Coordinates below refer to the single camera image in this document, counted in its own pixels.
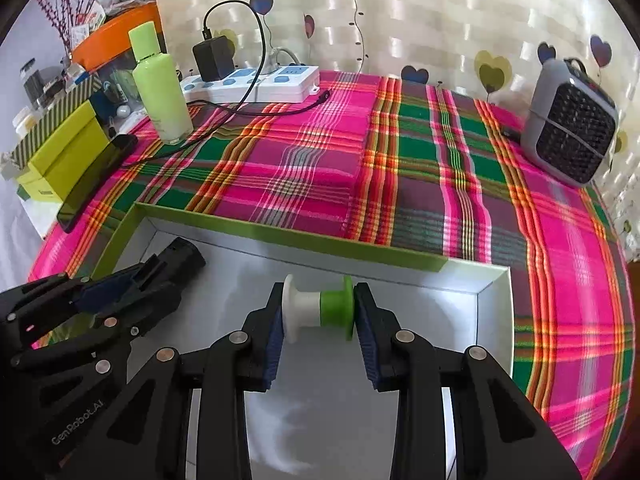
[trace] white box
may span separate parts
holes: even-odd
[[[266,305],[273,283],[289,273],[300,290],[308,291],[341,288],[342,276],[350,274],[354,283],[369,283],[376,304],[392,310],[403,328],[441,348],[462,352],[471,345],[483,346],[512,373],[513,303],[506,267],[394,248],[378,247],[371,253],[372,246],[359,242],[136,204],[94,276],[144,261],[177,236],[196,244],[207,265],[184,291],[178,310],[132,343],[129,378],[159,348],[172,346],[181,353],[208,348],[239,330],[250,311]],[[283,236],[285,244],[269,243]],[[329,250],[353,253],[353,258],[326,254]],[[371,259],[406,262],[413,268],[363,261]],[[435,270],[415,268],[420,265]],[[443,388],[443,400],[446,467],[454,478],[448,388]],[[198,402],[196,391],[187,478],[195,478]],[[398,394],[373,390],[356,335],[346,342],[338,329],[303,328],[297,343],[284,343],[271,390],[245,394],[245,405],[255,480],[287,475],[389,478]]]

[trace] orange tray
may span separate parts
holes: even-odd
[[[162,23],[155,2],[123,12],[80,43],[71,53],[71,59],[82,65],[87,72],[96,70],[129,50],[129,31],[150,21],[154,22],[156,33],[160,34]]]

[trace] yellow-green box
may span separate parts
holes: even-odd
[[[85,101],[34,153],[17,181],[34,200],[64,202],[108,143],[94,108]]]

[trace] purple heart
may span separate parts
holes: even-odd
[[[604,68],[611,63],[611,57],[613,56],[611,45],[602,41],[595,34],[591,37],[591,52],[593,52],[593,57],[600,68]]]
[[[249,0],[249,5],[258,14],[266,16],[273,7],[273,0]]]
[[[413,81],[414,83],[426,85],[429,81],[429,72],[425,68],[416,70],[412,65],[407,65],[402,69],[400,77],[405,81]]]
[[[305,32],[308,40],[313,36],[314,30],[316,30],[316,22],[309,14],[305,15]]]
[[[554,46],[549,46],[546,41],[543,41],[538,45],[538,59],[541,64],[544,64],[545,61],[549,59],[556,58],[556,48]]]

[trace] black object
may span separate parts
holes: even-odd
[[[399,390],[392,480],[445,479],[441,388],[451,393],[458,480],[580,480],[555,434],[482,347],[434,348],[377,307],[369,285],[353,293],[367,377],[379,392]]]
[[[203,81],[219,81],[235,69],[234,58],[225,36],[204,40],[193,46],[200,77]]]
[[[218,124],[208,128],[205,133],[203,133],[200,136],[197,136],[195,139],[192,139],[189,142],[186,142],[185,144],[183,144],[179,148],[175,148],[174,150],[171,150],[171,151],[168,151],[166,153],[163,153],[162,155],[155,155],[155,156],[150,156],[150,157],[147,157],[147,158],[143,158],[142,160],[138,160],[137,162],[134,162],[133,164],[129,164],[128,166],[126,166],[126,168],[131,168],[131,167],[137,166],[139,164],[145,164],[146,162],[152,162],[153,160],[159,160],[161,158],[167,158],[168,156],[172,156],[172,155],[175,155],[176,153],[183,152],[184,150],[186,150],[187,148],[190,148],[194,144],[197,144],[198,142],[201,142],[202,140],[209,138],[209,136],[210,136],[210,134],[212,132],[215,132],[220,126],[223,126],[224,124],[228,123],[233,118],[233,116],[235,114],[238,114],[238,115],[251,115],[251,116],[255,115],[255,116],[258,116],[258,117],[259,116],[266,116],[266,117],[274,117],[275,116],[275,117],[277,117],[279,115],[294,115],[294,114],[299,114],[299,113],[302,113],[302,112],[306,112],[306,111],[310,110],[311,108],[313,108],[315,106],[318,106],[319,104],[324,103],[329,98],[328,91],[325,91],[325,92],[322,93],[322,95],[318,98],[318,100],[315,103],[313,103],[312,105],[309,105],[308,107],[302,108],[302,110],[291,110],[291,111],[288,111],[288,112],[280,112],[280,113],[269,113],[269,112],[267,112],[267,113],[263,113],[263,112],[257,113],[256,112],[255,114],[250,113],[250,112],[238,112],[240,107],[244,104],[244,102],[249,97],[249,94],[254,89],[254,86],[255,86],[256,82],[258,81],[258,77],[260,75],[260,72],[262,72],[262,68],[264,67],[264,60],[266,59],[266,56],[267,56],[267,43],[266,43],[266,39],[264,37],[264,29],[262,28],[262,22],[260,21],[260,16],[258,16],[258,13],[255,12],[255,10],[252,8],[251,5],[249,5],[247,2],[244,2],[242,0],[225,0],[224,2],[220,2],[218,4],[215,4],[213,7],[211,7],[207,11],[207,13],[204,16],[204,20],[203,20],[204,27],[202,29],[202,36],[204,38],[204,42],[206,42],[207,40],[211,40],[211,30],[207,27],[207,18],[209,17],[211,11],[214,10],[214,9],[217,9],[219,6],[226,5],[226,4],[241,4],[241,5],[244,5],[246,7],[249,7],[251,12],[254,14],[255,19],[258,22],[258,28],[260,30],[260,40],[262,42],[262,57],[260,58],[260,65],[258,65],[258,68],[255,71],[255,77],[251,81],[251,84],[249,85],[249,88],[245,92],[244,96],[242,96],[242,99],[240,99],[240,102],[233,108],[223,107],[221,105],[217,105],[217,104],[211,103],[209,101],[201,101],[201,100],[192,101],[189,104],[194,104],[194,103],[211,104],[211,105],[213,105],[215,107],[227,110],[229,113],[225,117],[223,117],[218,122]]]
[[[32,57],[24,64],[20,69],[20,79],[22,80],[24,91],[27,92],[27,97],[31,102],[31,107],[37,110],[45,105],[46,98],[44,97],[44,81],[40,71],[33,67],[35,62],[36,59]]]
[[[0,477],[59,472],[125,386],[129,342],[178,307],[204,264],[176,238],[159,256],[96,282],[61,273],[0,294]],[[31,348],[80,313],[97,313],[93,329]]]
[[[282,283],[276,283],[266,307],[249,313],[241,332],[184,355],[159,350],[92,427],[59,479],[184,478],[191,393],[201,388],[198,478],[250,480],[244,392],[265,392],[275,377],[281,302]]]
[[[138,138],[135,135],[113,137],[84,171],[58,211],[58,223],[65,233],[73,230],[84,208],[113,172],[133,153],[137,144]]]

